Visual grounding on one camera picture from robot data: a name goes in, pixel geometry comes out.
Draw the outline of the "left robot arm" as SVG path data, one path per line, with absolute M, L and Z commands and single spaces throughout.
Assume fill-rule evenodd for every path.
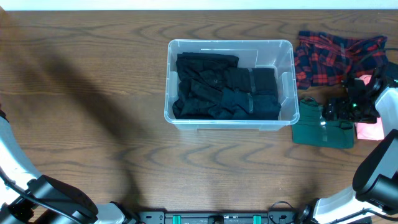
M 95 204 L 80 189 L 41 174 L 18 145 L 1 112 L 1 223 L 29 223 L 34 209 L 46 211 L 36 223 L 137 223 L 121 204 Z

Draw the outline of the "black garment with tape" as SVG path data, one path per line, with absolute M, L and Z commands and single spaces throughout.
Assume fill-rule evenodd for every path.
M 230 89 L 278 97 L 273 68 L 228 68 L 224 71 L 224 79 Z

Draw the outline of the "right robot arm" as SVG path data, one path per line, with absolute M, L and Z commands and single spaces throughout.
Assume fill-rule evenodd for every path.
M 384 139 L 359 165 L 351 186 L 307 205 L 296 223 L 370 223 L 373 215 L 397 221 L 397 64 L 375 72 L 355 98 L 371 101 Z

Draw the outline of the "large black garment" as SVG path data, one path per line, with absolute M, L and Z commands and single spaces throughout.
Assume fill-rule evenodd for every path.
M 221 105 L 226 88 L 224 72 L 238 66 L 234 55 L 184 52 L 177 55 L 180 79 L 178 100 L 172 109 L 176 119 L 229 120 L 233 113 Z

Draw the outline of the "dark teal garment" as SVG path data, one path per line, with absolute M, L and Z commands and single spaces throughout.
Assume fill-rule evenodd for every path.
M 208 112 L 219 120 L 277 120 L 281 105 L 271 90 L 244 92 L 223 89 L 221 99 Z

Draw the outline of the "pink garment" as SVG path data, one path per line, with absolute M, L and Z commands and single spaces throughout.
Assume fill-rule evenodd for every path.
M 356 135 L 358 139 L 380 141 L 384 139 L 384 130 L 381 117 L 377 117 L 375 123 L 355 123 Z

